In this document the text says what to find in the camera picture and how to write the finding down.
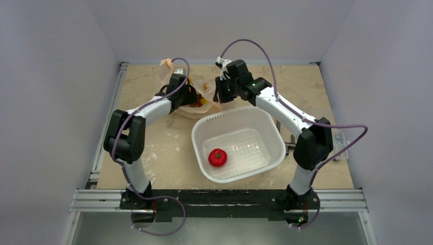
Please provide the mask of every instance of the table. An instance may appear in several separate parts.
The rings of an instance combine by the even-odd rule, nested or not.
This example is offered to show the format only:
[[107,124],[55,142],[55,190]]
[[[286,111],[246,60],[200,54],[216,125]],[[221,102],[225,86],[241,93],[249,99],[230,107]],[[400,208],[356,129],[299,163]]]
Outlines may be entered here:
[[[249,66],[253,77],[263,77],[272,82],[267,65]],[[316,65],[275,66],[278,92],[299,108],[322,111],[332,123],[328,96],[319,67]],[[156,93],[157,65],[129,65],[120,93],[118,108],[133,109],[153,97]],[[192,65],[190,77],[193,81],[212,82],[219,75],[215,65]],[[248,105],[237,98],[226,108]],[[264,173],[219,184],[208,180],[200,171],[191,141],[191,130],[196,119],[172,113],[160,118],[146,129],[145,150],[141,156],[143,167],[154,189],[285,189],[293,178],[296,162],[292,152],[276,168]],[[290,141],[290,132],[281,130],[284,141]],[[123,189],[125,178],[119,166],[105,153],[98,189]],[[313,184],[316,189],[353,189],[347,161],[331,161],[321,169]]]

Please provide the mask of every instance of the white wall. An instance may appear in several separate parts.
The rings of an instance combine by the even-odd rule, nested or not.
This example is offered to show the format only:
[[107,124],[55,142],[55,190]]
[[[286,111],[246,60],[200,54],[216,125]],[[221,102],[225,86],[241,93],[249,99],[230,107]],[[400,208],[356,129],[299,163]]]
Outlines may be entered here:
[[321,65],[342,122],[370,127],[349,167],[380,244],[433,238],[432,11],[431,0],[357,0]]
[[[88,0],[119,60],[214,63],[233,40],[262,44],[277,63],[322,60],[354,0]],[[232,59],[265,63],[252,44]]]
[[86,3],[1,1],[1,244],[60,243],[116,70]]

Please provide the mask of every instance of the plastic bag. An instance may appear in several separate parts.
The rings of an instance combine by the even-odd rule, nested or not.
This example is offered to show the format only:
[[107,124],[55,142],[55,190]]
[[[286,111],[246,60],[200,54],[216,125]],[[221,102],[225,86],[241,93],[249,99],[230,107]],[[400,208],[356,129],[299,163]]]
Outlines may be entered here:
[[[158,67],[158,76],[156,81],[157,92],[159,92],[162,86],[169,83],[170,77],[174,70],[175,69],[173,67],[171,59],[161,60]],[[200,95],[198,96],[200,101],[198,105],[201,106],[181,106],[177,110],[175,110],[176,113],[188,118],[199,119],[222,111],[221,105],[213,101],[213,96],[215,94],[215,81],[194,81],[191,79],[191,77],[189,77],[188,79],[191,86],[196,89],[197,94]]]

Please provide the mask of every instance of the white plastic basket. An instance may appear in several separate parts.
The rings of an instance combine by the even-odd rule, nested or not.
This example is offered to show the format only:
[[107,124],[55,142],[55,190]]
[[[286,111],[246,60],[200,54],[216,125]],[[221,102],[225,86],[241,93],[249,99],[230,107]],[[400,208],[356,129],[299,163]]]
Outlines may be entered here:
[[[191,135],[203,174],[217,183],[228,183],[278,166],[285,146],[274,121],[265,111],[245,106],[200,119]],[[213,167],[208,161],[215,149],[227,153],[227,163]]]

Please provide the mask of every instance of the red tomato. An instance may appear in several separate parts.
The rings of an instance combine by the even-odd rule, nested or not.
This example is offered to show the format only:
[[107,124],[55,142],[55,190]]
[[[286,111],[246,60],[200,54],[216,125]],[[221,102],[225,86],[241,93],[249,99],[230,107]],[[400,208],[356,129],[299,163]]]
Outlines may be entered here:
[[208,157],[210,165],[214,167],[222,167],[227,162],[227,153],[221,149],[214,149]]

